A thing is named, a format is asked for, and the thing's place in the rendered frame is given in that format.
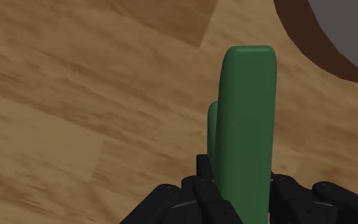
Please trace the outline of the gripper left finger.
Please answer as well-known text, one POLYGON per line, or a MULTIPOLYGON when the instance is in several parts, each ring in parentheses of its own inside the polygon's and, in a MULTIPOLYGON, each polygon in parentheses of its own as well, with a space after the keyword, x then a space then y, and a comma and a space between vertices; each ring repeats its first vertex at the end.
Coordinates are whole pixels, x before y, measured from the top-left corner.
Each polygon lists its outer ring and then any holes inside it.
POLYGON ((208 155, 196 156, 196 174, 181 187, 158 185, 120 224, 243 224, 214 182, 208 155))

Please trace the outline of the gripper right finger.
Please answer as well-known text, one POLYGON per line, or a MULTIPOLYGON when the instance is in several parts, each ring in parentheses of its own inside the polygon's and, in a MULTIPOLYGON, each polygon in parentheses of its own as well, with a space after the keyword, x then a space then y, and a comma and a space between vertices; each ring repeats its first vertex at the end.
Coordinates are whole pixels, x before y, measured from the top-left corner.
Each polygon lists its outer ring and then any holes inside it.
POLYGON ((271 173, 270 224, 358 224, 358 194, 327 181, 301 186, 271 173))

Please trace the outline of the green rounded object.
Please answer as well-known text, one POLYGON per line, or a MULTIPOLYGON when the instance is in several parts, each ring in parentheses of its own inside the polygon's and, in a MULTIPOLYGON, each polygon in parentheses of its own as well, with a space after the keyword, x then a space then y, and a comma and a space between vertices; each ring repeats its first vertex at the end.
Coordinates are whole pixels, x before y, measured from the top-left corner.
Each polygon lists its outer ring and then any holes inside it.
POLYGON ((267 224, 277 85, 270 46, 233 46, 224 56, 212 168, 243 224, 267 224))

